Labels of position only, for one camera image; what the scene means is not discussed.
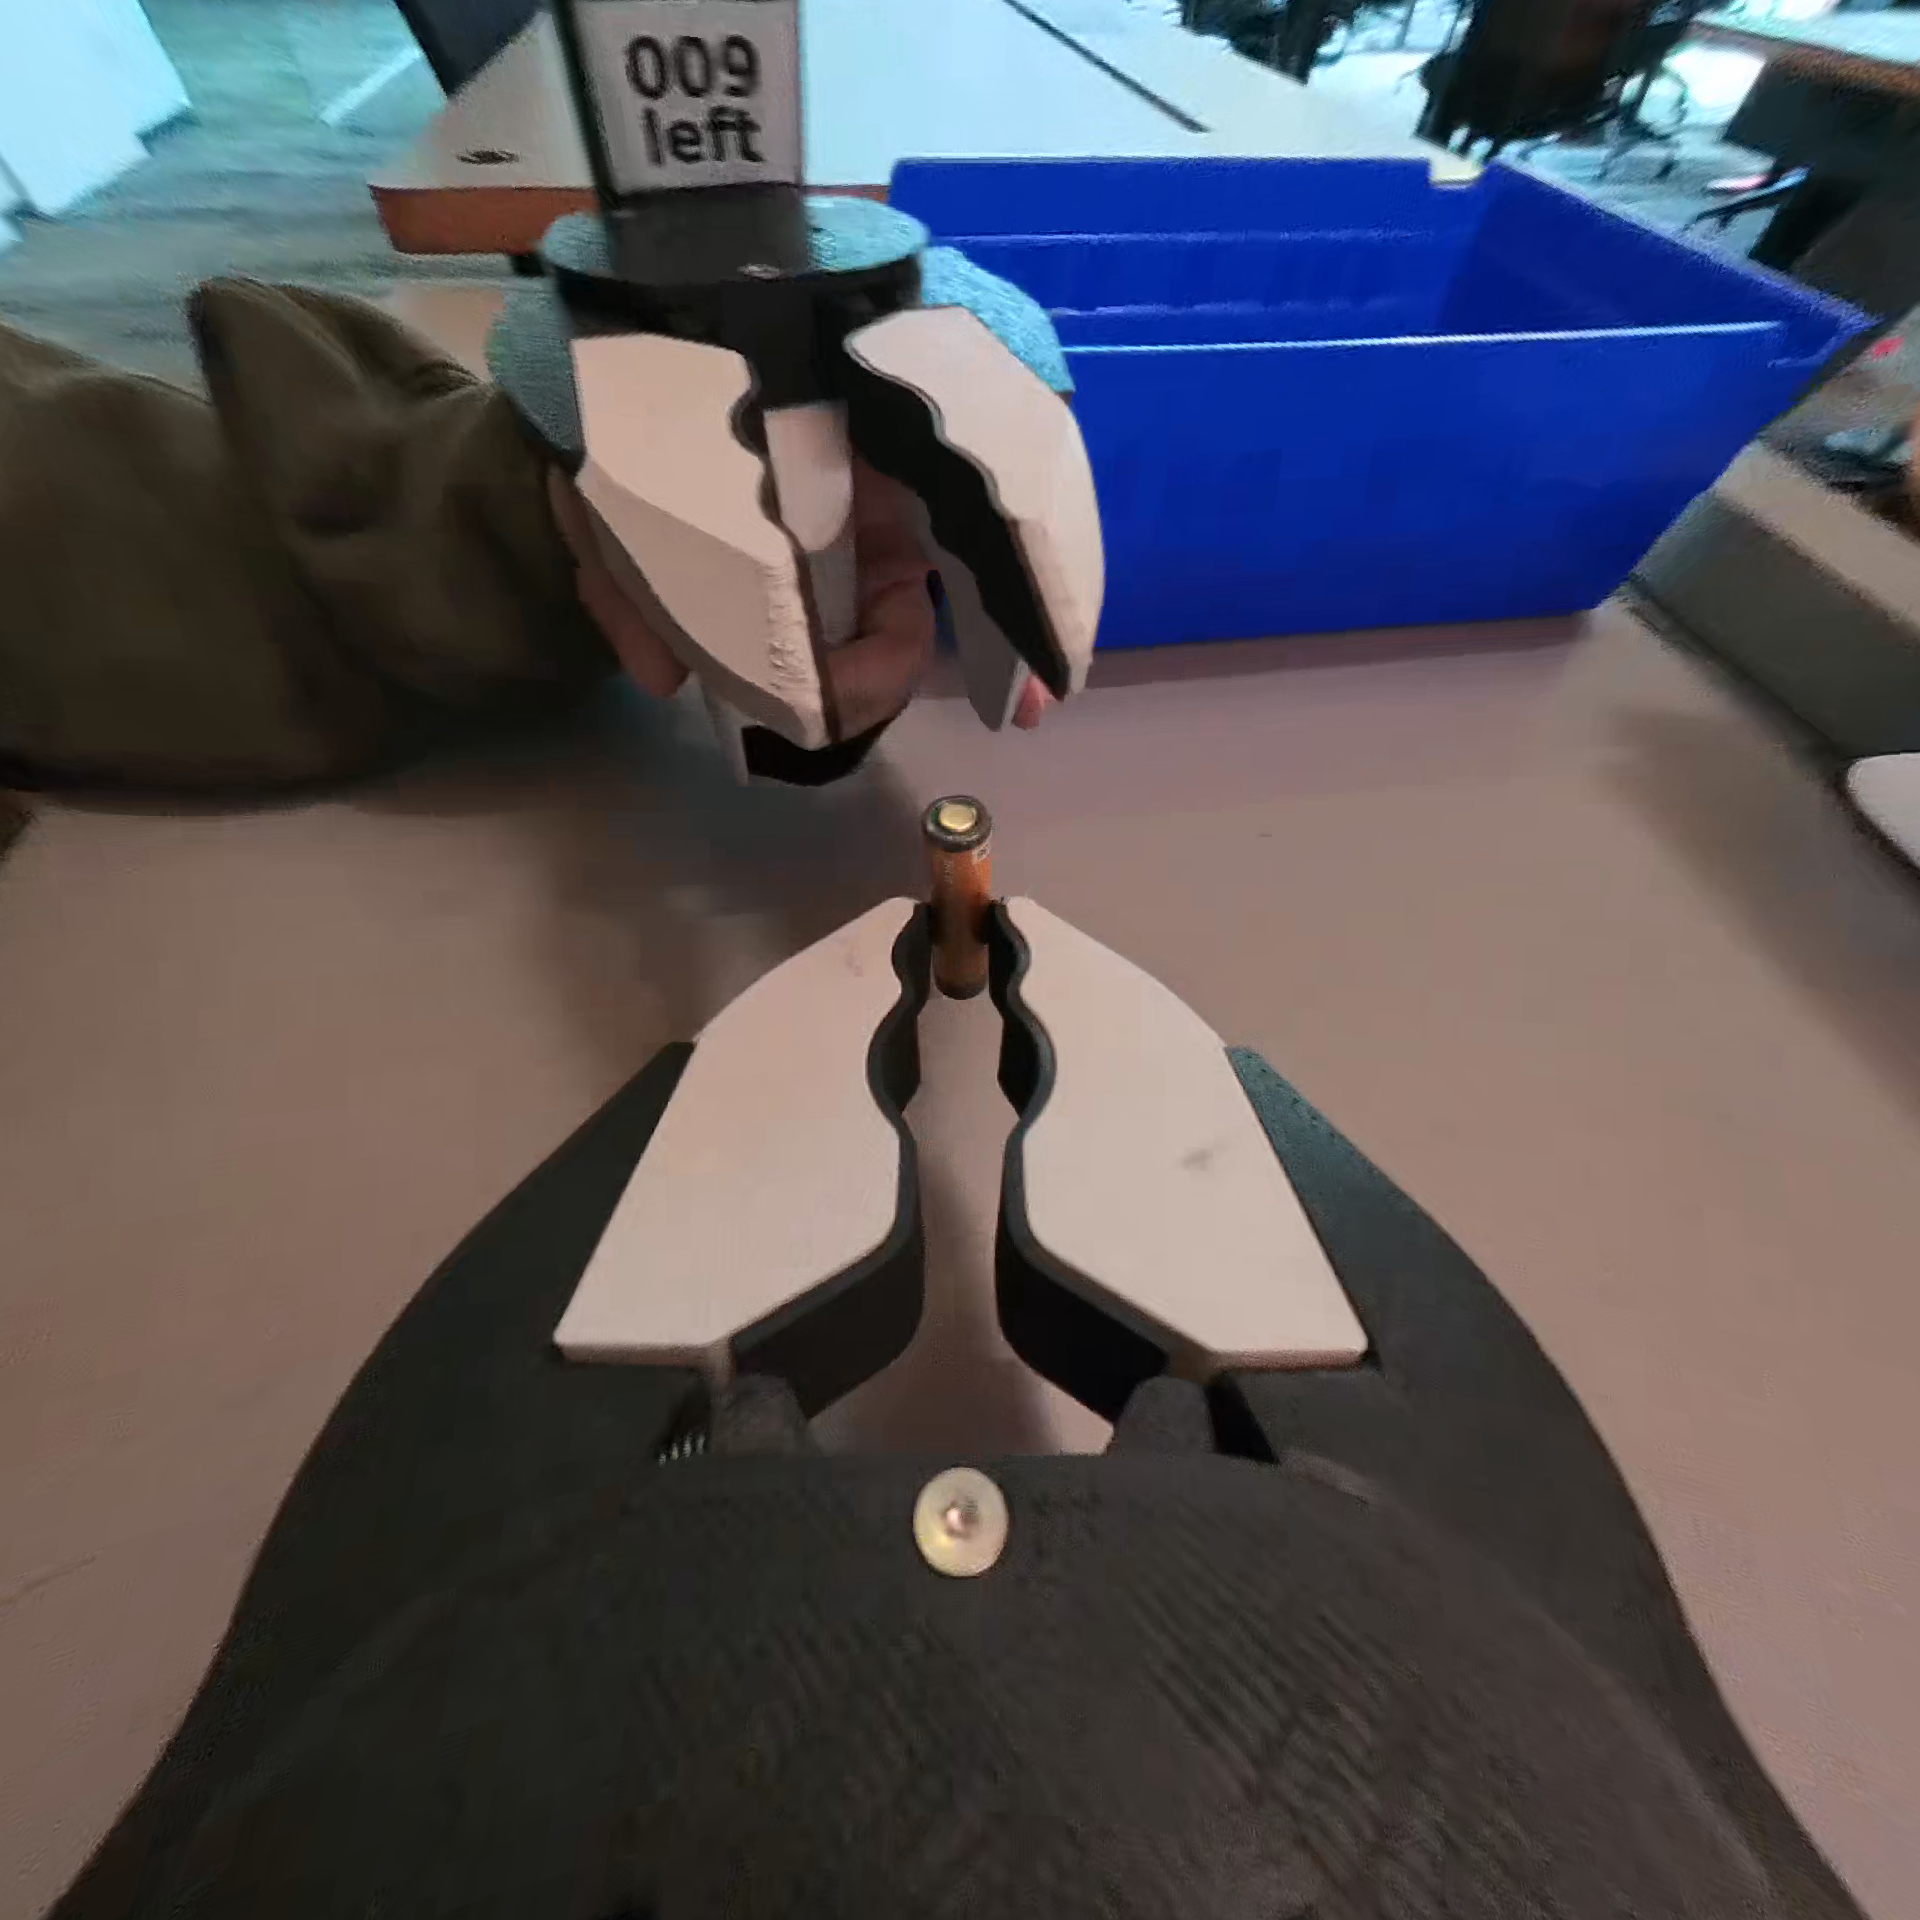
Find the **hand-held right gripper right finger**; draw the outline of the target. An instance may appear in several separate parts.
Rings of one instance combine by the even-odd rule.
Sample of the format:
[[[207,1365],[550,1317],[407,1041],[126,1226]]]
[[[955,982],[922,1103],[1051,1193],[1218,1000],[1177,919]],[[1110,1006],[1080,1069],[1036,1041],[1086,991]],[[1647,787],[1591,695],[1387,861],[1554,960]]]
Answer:
[[[1162,1378],[1355,1376],[1361,1310],[1211,1022],[1031,896],[993,907],[993,1002],[1016,1355],[1104,1422]]]

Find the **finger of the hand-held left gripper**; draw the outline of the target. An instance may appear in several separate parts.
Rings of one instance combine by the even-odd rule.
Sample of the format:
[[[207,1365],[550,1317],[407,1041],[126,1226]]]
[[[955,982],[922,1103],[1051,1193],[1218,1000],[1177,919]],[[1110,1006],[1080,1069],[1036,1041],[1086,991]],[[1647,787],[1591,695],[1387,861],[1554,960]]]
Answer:
[[[974,704],[1057,703],[1086,681],[1107,544],[1083,433],[964,306],[912,306],[844,341],[855,454],[920,501]]]
[[[720,707],[835,743],[835,402],[764,409],[750,362],[658,334],[570,345],[578,493]]]

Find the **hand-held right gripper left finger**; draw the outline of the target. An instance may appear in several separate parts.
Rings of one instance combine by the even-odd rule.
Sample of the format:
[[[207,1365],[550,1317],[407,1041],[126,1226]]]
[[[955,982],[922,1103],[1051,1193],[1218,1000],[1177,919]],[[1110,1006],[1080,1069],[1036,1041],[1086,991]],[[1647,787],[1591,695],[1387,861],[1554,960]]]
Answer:
[[[810,1418],[924,1310],[926,907],[878,904],[720,1008],[553,1334],[575,1362],[783,1381]]]

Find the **blue storage bin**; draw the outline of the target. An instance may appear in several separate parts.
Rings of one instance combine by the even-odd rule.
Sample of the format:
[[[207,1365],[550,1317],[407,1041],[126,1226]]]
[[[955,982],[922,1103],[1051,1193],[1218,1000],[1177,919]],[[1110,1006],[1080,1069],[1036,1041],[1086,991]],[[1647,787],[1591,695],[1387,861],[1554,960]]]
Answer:
[[[1598,609],[1870,319],[1530,171],[904,160],[1063,343],[1097,645]]]

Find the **small orange piece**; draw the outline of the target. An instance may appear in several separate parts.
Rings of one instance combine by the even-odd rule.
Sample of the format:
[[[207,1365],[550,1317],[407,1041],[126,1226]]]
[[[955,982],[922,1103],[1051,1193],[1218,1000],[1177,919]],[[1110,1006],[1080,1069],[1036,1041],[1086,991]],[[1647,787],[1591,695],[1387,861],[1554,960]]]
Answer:
[[[968,1002],[991,987],[993,816],[972,797],[946,797],[922,816],[928,853],[931,979]]]

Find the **person's left forearm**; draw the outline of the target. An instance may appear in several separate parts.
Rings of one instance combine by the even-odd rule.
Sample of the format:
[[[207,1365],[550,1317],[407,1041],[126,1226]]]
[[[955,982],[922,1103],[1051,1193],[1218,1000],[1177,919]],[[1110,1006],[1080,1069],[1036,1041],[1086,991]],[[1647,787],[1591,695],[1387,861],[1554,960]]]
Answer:
[[[199,392],[6,327],[6,789],[314,791],[616,675],[499,390],[297,283],[186,317]]]

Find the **person's left hand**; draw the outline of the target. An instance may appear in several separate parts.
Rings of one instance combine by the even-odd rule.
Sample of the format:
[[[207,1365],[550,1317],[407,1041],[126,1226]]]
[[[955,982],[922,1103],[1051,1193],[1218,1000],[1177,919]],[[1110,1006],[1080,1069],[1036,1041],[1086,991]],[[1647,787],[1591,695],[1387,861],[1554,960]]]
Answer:
[[[850,473],[858,622],[855,635],[833,647],[826,663],[826,690],[847,742],[898,721],[931,673],[938,638],[920,501],[862,459],[852,459]],[[609,641],[623,675],[651,701],[678,698],[688,673],[612,575],[576,487],[552,467],[545,493],[583,610]]]

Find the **white office desk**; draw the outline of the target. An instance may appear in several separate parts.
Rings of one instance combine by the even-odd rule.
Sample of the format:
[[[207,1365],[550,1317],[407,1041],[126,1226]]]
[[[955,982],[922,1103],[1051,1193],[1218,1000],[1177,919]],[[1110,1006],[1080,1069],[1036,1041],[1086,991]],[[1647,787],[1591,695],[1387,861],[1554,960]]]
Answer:
[[[808,183],[882,199],[920,159],[1472,160],[1126,5],[804,3]],[[560,41],[539,16],[369,182],[404,257],[529,254],[593,206]]]

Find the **black office chair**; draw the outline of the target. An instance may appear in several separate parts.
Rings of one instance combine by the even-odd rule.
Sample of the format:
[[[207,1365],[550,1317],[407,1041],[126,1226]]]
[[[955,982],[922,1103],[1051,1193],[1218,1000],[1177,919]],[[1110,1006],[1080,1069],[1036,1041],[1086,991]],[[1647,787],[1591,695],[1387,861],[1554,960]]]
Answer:
[[[1545,143],[1616,154],[1673,137],[1643,114],[1670,57],[1711,3],[1478,3],[1422,69],[1417,136],[1489,160]]]

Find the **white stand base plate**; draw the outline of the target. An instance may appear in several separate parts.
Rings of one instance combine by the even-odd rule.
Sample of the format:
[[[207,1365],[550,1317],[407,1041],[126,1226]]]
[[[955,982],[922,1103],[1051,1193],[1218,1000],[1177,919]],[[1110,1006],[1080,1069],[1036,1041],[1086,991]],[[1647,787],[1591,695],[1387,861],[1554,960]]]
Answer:
[[[1918,753],[1891,753],[1852,761],[1840,797],[1883,851],[1918,877]]]

